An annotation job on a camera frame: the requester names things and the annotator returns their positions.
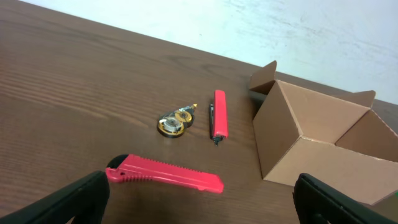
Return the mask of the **brown cardboard box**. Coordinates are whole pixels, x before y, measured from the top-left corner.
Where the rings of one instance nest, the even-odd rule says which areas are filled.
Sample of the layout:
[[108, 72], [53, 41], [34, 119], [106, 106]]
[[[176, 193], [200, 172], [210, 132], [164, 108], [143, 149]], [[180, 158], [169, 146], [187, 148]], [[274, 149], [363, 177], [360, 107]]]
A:
[[265, 95], [252, 123], [264, 180], [294, 185], [308, 173], [374, 205], [397, 192], [397, 134], [373, 110], [372, 90], [327, 95], [296, 85], [271, 62], [251, 75]]

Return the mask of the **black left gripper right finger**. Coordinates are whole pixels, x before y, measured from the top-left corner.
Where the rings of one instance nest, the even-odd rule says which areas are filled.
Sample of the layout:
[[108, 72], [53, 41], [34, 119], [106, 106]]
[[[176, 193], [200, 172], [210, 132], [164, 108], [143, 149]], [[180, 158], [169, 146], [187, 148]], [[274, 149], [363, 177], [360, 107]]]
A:
[[299, 175], [293, 200], [300, 224], [397, 224], [307, 173]]

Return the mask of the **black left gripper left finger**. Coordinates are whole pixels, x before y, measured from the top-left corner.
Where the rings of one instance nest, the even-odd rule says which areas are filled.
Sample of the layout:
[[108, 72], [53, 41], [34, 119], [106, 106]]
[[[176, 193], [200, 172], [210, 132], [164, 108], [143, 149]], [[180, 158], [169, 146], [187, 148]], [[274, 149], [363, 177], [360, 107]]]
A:
[[1, 218], [1, 223], [101, 223], [109, 199], [105, 172], [95, 171]]

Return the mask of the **red stapler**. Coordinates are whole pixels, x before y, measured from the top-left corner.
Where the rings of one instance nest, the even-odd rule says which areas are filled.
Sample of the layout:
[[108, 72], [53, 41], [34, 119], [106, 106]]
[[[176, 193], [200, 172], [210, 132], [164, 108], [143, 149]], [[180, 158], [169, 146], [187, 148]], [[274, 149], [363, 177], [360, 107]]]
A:
[[223, 90], [215, 90], [214, 100], [209, 105], [210, 137], [215, 146], [228, 137], [228, 113], [226, 94]]

